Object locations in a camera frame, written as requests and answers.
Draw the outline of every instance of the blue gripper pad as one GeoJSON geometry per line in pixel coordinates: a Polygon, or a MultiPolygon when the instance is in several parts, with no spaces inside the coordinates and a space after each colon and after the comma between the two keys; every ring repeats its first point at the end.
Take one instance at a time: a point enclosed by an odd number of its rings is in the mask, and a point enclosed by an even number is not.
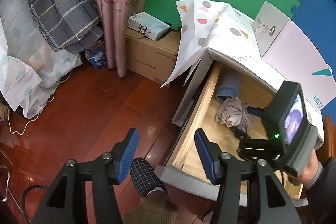
{"type": "Polygon", "coordinates": [[[207,179],[213,185],[219,184],[219,179],[222,177],[219,156],[222,154],[222,150],[218,144],[209,141],[201,128],[195,131],[195,146],[207,179]]]}
{"type": "Polygon", "coordinates": [[[121,143],[121,155],[118,155],[119,166],[117,182],[120,184],[127,177],[129,168],[134,158],[135,151],[139,143],[139,133],[135,128],[131,128],[124,141],[121,143]]]}

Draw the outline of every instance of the blue fabric item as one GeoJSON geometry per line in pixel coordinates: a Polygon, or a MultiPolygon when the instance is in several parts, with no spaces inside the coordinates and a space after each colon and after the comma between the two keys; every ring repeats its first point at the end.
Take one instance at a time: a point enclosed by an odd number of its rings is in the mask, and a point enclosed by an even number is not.
{"type": "MultiPolygon", "coordinates": [[[[298,0],[301,5],[292,8],[292,21],[319,49],[325,62],[336,70],[336,3],[334,0],[298,0]]],[[[336,99],[322,110],[322,117],[329,114],[336,121],[336,99]]]]}
{"type": "Polygon", "coordinates": [[[107,67],[104,37],[99,39],[92,48],[85,50],[85,57],[95,70],[107,67]]]}
{"type": "Polygon", "coordinates": [[[220,103],[224,103],[227,98],[238,96],[240,89],[240,77],[238,72],[232,71],[226,74],[216,92],[216,99],[220,103]]]}

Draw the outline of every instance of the rolled towel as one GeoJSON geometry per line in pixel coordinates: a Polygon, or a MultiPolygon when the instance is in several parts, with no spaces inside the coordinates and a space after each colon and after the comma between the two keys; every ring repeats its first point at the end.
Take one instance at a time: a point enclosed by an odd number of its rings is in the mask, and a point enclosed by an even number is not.
{"type": "Polygon", "coordinates": [[[238,72],[232,71],[226,74],[220,82],[219,88],[216,92],[216,99],[223,103],[227,98],[238,96],[240,88],[240,76],[238,72]]]}
{"type": "Polygon", "coordinates": [[[215,121],[225,124],[227,127],[238,126],[245,133],[253,125],[253,115],[247,112],[249,105],[242,105],[238,97],[228,98],[218,110],[215,121]]]}

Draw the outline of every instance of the wooden floor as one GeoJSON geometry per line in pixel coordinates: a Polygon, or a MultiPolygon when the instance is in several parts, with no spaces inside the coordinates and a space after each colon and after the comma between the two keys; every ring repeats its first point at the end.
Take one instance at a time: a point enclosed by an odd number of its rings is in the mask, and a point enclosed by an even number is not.
{"type": "MultiPolygon", "coordinates": [[[[185,77],[180,76],[170,88],[131,71],[120,79],[115,70],[95,71],[85,62],[73,70],[68,81],[58,86],[55,99],[48,103],[38,119],[31,122],[25,134],[10,135],[5,122],[0,125],[0,147],[14,162],[0,154],[0,164],[11,169],[10,189],[21,201],[23,190],[30,185],[50,185],[66,160],[78,162],[95,159],[124,139],[130,127],[139,131],[135,157],[146,158],[155,167],[162,164],[179,128],[171,119],[185,91],[185,77]]],[[[15,113],[11,115],[14,130],[22,132],[26,124],[15,113]]],[[[0,170],[0,191],[4,195],[6,174],[0,170]]],[[[180,208],[179,223],[198,223],[196,215],[212,202],[173,187],[167,187],[173,203],[180,208]]],[[[120,212],[136,206],[140,195],[130,176],[115,186],[120,212]]],[[[31,218],[43,198],[42,190],[33,190],[26,197],[26,210],[31,218]]],[[[95,223],[91,185],[87,183],[87,213],[90,224],[95,223]]],[[[17,219],[25,223],[13,199],[6,205],[17,219]]]]}

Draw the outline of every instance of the black cable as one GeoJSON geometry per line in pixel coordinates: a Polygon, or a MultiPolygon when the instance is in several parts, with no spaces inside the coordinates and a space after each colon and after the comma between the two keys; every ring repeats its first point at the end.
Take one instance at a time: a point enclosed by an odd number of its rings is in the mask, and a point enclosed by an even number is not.
{"type": "Polygon", "coordinates": [[[281,180],[282,180],[282,186],[285,187],[285,176],[284,176],[284,172],[280,171],[281,173],[281,180]]]}
{"type": "Polygon", "coordinates": [[[26,221],[26,224],[29,224],[30,223],[30,220],[27,216],[27,213],[26,213],[26,206],[25,206],[25,200],[26,200],[26,195],[33,189],[44,189],[44,190],[47,190],[48,187],[47,186],[44,186],[44,185],[32,185],[32,186],[29,186],[27,187],[24,191],[23,191],[23,194],[22,194],[22,198],[21,198],[21,209],[22,209],[22,213],[23,213],[23,217],[25,218],[25,221],[26,221]]]}

